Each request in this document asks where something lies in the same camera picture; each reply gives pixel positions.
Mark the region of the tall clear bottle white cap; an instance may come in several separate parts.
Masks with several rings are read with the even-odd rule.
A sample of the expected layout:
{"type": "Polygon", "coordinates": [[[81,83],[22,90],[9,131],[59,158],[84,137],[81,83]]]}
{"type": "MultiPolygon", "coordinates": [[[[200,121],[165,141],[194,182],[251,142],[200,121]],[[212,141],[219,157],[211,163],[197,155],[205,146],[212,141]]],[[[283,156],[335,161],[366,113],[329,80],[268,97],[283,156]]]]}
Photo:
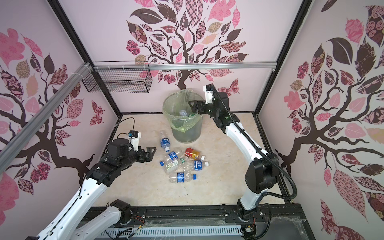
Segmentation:
{"type": "Polygon", "coordinates": [[[181,110],[179,112],[179,114],[181,117],[189,117],[190,116],[190,114],[186,110],[181,110]]]}

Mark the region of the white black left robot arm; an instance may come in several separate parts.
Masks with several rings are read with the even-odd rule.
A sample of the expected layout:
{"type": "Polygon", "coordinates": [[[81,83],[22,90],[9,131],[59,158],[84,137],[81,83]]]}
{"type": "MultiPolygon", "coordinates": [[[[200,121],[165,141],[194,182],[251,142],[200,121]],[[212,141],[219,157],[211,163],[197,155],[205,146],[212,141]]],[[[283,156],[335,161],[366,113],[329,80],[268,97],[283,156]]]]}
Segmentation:
{"type": "Polygon", "coordinates": [[[98,216],[79,227],[79,223],[96,200],[112,185],[124,170],[134,163],[153,160],[155,147],[143,149],[127,139],[115,139],[108,144],[106,153],[86,174],[78,192],[37,236],[36,240],[93,240],[115,224],[132,221],[130,204],[115,200],[98,216]]]}

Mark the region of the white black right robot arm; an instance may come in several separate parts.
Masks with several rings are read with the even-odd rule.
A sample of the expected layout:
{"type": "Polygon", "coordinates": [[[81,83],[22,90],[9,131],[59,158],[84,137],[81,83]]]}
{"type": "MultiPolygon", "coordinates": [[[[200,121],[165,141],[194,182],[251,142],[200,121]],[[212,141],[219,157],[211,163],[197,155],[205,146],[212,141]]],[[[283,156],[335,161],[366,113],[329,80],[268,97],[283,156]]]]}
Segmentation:
{"type": "Polygon", "coordinates": [[[189,101],[193,113],[207,114],[216,126],[240,149],[249,166],[245,174],[247,190],[238,200],[239,217],[248,219],[266,193],[277,183],[279,170],[275,155],[261,148],[245,131],[239,118],[229,111],[229,98],[213,84],[203,87],[205,100],[189,101]]]}

